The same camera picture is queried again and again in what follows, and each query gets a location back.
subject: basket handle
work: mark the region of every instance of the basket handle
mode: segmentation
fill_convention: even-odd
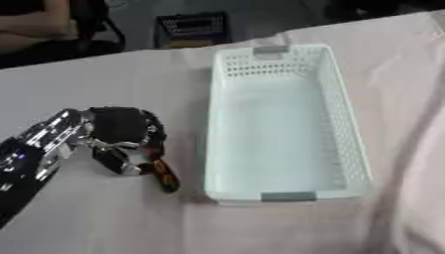
[[[289,53],[288,46],[265,46],[253,48],[253,56],[258,60],[281,60],[283,54]]]
[[[317,200],[315,192],[262,193],[262,202],[304,202]]]

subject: robotic hand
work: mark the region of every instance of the robotic hand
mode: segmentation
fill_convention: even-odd
[[[180,182],[162,160],[167,135],[152,113],[136,108],[65,109],[17,137],[0,144],[0,228],[50,180],[78,147],[119,175],[153,174],[164,192]],[[142,154],[147,163],[131,163],[126,152]]]

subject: table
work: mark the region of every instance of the table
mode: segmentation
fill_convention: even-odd
[[[115,177],[79,151],[0,231],[0,252],[345,254],[363,242],[362,253],[444,247],[444,21],[444,12],[418,13],[212,48],[0,71],[1,139],[66,107],[142,107],[166,124],[167,161],[184,181],[181,193],[167,196],[152,179]],[[333,48],[368,148],[374,191],[315,203],[215,205],[203,196],[196,159],[213,55],[290,43]]]

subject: black chair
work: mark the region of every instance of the black chair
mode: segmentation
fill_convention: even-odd
[[[121,53],[126,39],[109,17],[109,8],[104,0],[71,0],[71,16],[77,22],[79,32],[78,50],[83,57]],[[107,29],[116,35],[116,42],[98,41],[93,37]]]

